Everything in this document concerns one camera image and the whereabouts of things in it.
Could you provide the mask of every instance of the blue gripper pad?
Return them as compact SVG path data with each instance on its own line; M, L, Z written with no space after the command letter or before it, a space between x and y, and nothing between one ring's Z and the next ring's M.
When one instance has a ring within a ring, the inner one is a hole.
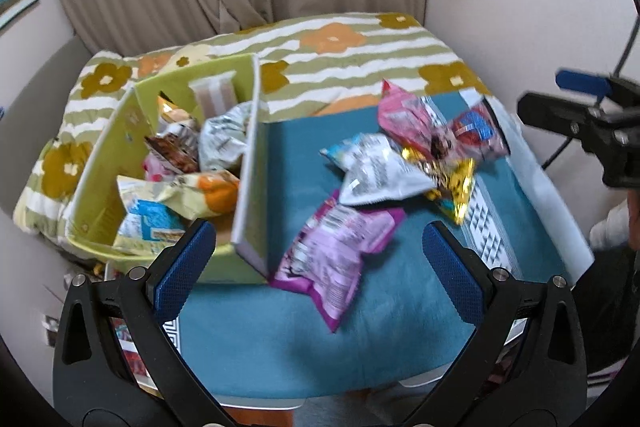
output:
M434 223L424 227L422 252L436 272L440 283L460 318L475 327L484 318L484 293L458 254Z
M606 76L584 73L583 71L558 70L556 86L560 89L592 94L598 100L611 94L611 86Z
M198 229L190 232L185 233L190 237L184 244L180 240L172 247L181 248L181 251L155 286L154 317L159 324L178 316L216 247L216 230L208 221L201 221Z

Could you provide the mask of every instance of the pink package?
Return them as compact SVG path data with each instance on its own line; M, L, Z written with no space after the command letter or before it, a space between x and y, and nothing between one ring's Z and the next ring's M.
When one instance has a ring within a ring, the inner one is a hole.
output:
M404 219L402 208L360 212L337 198L336 190L306 221L270 281L308 294L332 332L358 288L361 254L382 252Z
M430 110L424 98L383 81L378 124L396 141L418 150L427 160L482 161L510 153L485 98L446 125L436 125Z
M152 153L146 155L142 168L145 169L145 180L148 182L161 182L175 178L175 172L166 169Z

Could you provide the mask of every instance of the bedspread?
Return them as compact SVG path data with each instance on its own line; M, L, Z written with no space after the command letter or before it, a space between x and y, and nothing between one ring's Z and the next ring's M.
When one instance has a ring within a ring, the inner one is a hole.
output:
M238 53L260 58L271 121L375 105L383 78L416 94L467 87L488 93L446 44L401 13L292 19L138 57L98 52L69 94L58 135L33 167L15 223L83 256L65 240L66 218L84 165L126 90L153 74Z

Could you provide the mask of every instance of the wooden floor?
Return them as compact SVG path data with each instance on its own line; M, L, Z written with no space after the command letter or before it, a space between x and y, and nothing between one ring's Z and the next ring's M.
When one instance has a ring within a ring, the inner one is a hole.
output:
M255 409L235 409L225 407L225 410L238 423L244 425L272 425L273 427L293 427L293 412L265 411Z

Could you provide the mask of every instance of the purple snack bag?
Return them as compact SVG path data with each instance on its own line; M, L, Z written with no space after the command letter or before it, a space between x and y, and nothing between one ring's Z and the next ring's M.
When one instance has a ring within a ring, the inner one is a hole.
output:
M362 254L383 251L404 219L402 208L361 212L337 198L336 190L306 221L270 282L308 294L332 332L358 288Z

